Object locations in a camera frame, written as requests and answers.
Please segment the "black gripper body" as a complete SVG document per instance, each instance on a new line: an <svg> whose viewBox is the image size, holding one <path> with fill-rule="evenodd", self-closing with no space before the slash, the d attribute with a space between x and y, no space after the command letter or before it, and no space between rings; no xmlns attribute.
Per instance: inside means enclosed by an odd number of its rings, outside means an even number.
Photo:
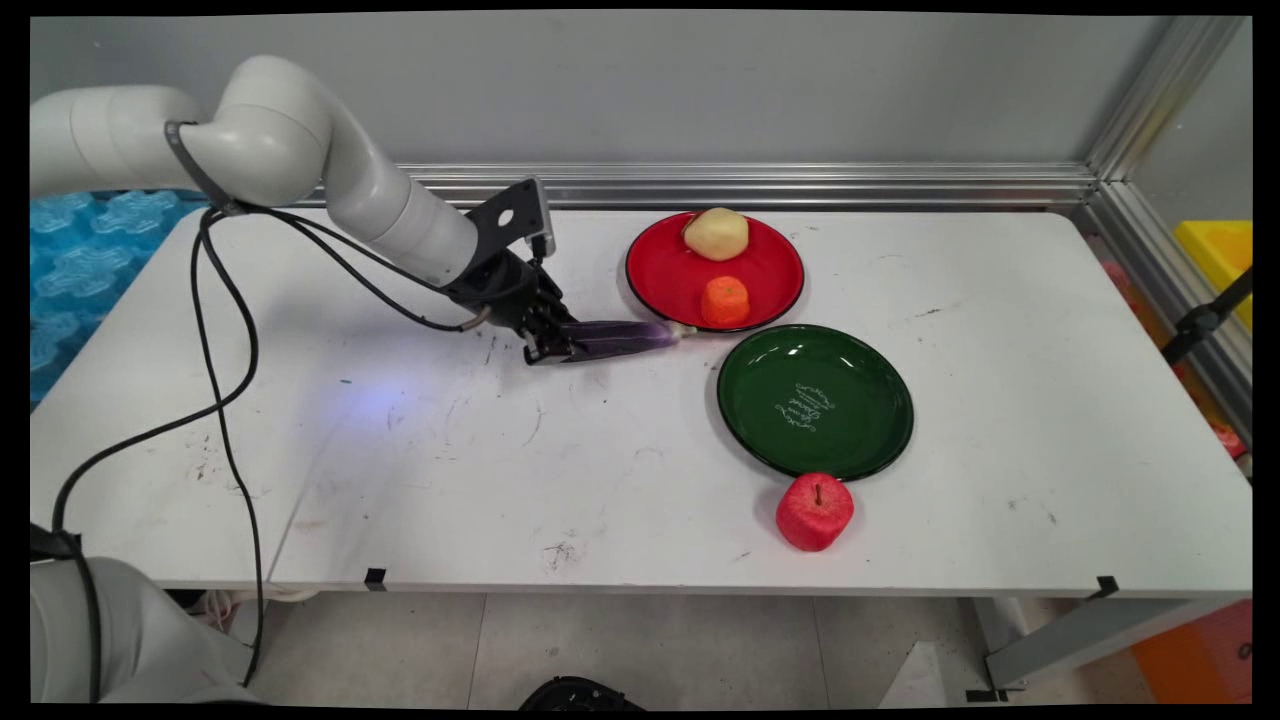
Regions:
<svg viewBox="0 0 1280 720"><path fill-rule="evenodd" d="M547 333L547 314L541 302L544 258L534 254L524 260L503 250L445 287L445 297L468 309L474 318L466 331L493 324L522 337Z"/></svg>

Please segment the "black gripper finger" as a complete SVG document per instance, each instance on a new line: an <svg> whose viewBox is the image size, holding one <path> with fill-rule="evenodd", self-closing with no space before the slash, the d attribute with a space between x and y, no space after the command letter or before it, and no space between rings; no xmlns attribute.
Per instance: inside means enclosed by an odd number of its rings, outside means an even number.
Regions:
<svg viewBox="0 0 1280 720"><path fill-rule="evenodd" d="M596 343L570 336L526 336L524 360L529 366L585 363L599 355Z"/></svg>
<svg viewBox="0 0 1280 720"><path fill-rule="evenodd" d="M563 302L563 293L554 281L538 278L534 295L534 334L563 337L564 327L577 320Z"/></svg>

